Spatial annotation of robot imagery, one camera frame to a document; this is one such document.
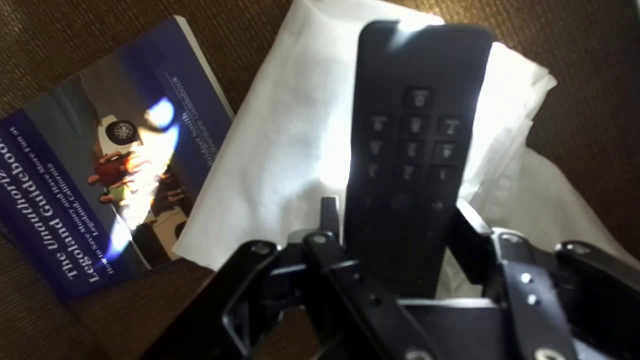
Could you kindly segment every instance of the book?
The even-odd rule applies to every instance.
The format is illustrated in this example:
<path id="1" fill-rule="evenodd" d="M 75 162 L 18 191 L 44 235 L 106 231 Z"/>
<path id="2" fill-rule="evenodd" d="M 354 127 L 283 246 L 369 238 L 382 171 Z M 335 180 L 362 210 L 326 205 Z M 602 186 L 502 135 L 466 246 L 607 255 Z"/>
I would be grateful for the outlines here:
<path id="1" fill-rule="evenodd" d="M 163 265 L 230 120 L 174 16 L 0 120 L 1 231 L 61 299 Z"/>

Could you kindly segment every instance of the black remote control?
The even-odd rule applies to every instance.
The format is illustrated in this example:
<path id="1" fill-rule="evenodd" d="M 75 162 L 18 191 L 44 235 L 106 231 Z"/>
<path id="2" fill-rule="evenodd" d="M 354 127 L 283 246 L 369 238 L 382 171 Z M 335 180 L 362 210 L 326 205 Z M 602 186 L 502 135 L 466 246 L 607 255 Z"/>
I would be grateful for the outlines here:
<path id="1" fill-rule="evenodd" d="M 344 243 L 399 296 L 434 296 L 491 34 L 360 31 Z"/>

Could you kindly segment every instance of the book cover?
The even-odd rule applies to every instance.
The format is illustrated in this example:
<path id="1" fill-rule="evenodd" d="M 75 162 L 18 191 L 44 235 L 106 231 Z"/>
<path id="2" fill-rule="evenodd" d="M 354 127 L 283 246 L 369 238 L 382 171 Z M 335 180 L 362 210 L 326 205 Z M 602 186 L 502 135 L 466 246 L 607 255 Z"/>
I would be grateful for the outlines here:
<path id="1" fill-rule="evenodd" d="M 0 120 L 0 222 L 61 299 L 171 261 L 230 127 L 175 16 Z"/>

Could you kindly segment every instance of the white napkin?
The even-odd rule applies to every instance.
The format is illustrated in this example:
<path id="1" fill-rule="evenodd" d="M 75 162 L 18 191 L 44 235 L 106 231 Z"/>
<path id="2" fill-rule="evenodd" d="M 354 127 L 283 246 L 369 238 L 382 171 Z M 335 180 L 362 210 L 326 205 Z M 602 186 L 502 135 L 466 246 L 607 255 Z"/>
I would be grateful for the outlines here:
<path id="1" fill-rule="evenodd" d="M 376 0 L 291 1 L 174 251 L 215 269 L 245 239 L 285 243 L 290 231 L 316 228 L 321 195 L 338 195 L 341 203 L 357 34 L 380 17 L 441 24 L 435 16 Z M 565 189 L 562 195 L 538 193 L 545 189 L 536 182 L 538 170 L 551 165 L 527 162 L 531 153 L 523 152 L 523 138 L 553 83 L 543 67 L 493 44 L 460 198 L 490 224 L 518 228 L 531 239 L 558 242 L 565 233 L 587 239 L 593 233 L 609 242 L 564 178 L 539 178 L 560 182 L 553 188 Z M 518 182 L 521 162 L 529 175 L 523 184 Z M 545 205 L 567 212 L 529 216 Z M 451 293 L 467 285 L 450 258 L 441 282 Z"/>

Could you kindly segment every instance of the brown surface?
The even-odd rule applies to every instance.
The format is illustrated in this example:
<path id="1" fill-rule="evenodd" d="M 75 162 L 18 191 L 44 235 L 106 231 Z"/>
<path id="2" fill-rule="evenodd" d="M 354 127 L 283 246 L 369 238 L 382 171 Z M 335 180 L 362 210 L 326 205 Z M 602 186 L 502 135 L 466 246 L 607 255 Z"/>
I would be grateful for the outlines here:
<path id="1" fill-rule="evenodd" d="M 4 0 L 0 114 L 78 72 L 170 14 L 194 28 L 227 100 L 240 106 L 290 0 Z M 495 30 L 545 64 L 560 86 L 529 144 L 550 155 L 624 246 L 640 253 L 640 26 L 632 0 L 404 0 Z M 190 297 L 205 269 L 178 261 L 60 306 L 13 247 L 0 242 L 0 358 L 135 358 Z M 264 358 L 307 358 L 296 314 Z"/>

